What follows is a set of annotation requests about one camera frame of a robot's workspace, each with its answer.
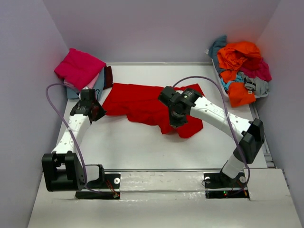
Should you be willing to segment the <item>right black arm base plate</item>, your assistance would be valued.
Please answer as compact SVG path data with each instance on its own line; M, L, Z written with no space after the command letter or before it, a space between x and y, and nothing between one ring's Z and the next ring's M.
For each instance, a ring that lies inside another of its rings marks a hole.
M249 199L246 181L244 172L234 179L226 179L219 172L207 172L201 184L205 187L206 199Z

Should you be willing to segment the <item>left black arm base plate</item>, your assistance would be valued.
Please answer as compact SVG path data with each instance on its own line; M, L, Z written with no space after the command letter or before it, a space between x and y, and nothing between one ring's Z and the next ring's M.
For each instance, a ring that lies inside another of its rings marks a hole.
M95 180L88 183L94 192L84 189L75 193L80 200L119 200L120 199L120 173L105 173L104 181Z

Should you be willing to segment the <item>red t shirt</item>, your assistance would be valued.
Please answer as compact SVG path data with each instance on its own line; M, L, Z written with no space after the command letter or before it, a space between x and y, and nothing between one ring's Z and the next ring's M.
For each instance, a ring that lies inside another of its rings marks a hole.
M102 104L108 116L125 115L130 122L158 126L162 134L177 133L190 138L203 129L203 121L187 116L187 123L176 129L170 126L169 110L158 100L160 86L114 83Z

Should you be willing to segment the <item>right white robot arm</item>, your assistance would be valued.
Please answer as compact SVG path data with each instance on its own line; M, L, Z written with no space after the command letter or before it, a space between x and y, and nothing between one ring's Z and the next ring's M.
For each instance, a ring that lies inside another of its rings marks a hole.
M236 148L220 172L207 174L202 184L208 189L222 189L232 188L239 181L244 188L247 179L240 173L254 162L264 144L263 122L257 118L251 121L233 115L191 88L180 93L167 86L158 100L168 107L172 127L182 127L191 116L211 124L235 141Z

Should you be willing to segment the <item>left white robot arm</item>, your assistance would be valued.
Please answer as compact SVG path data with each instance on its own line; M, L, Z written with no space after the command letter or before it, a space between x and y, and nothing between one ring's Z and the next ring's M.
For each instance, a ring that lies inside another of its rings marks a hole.
M41 159L46 188L50 192L88 190L89 178L80 144L92 123L105 116L106 111L97 100L96 91L85 88L80 91L79 101L66 121L50 101L48 90L51 86L46 88L47 100L66 130L52 152L45 153Z

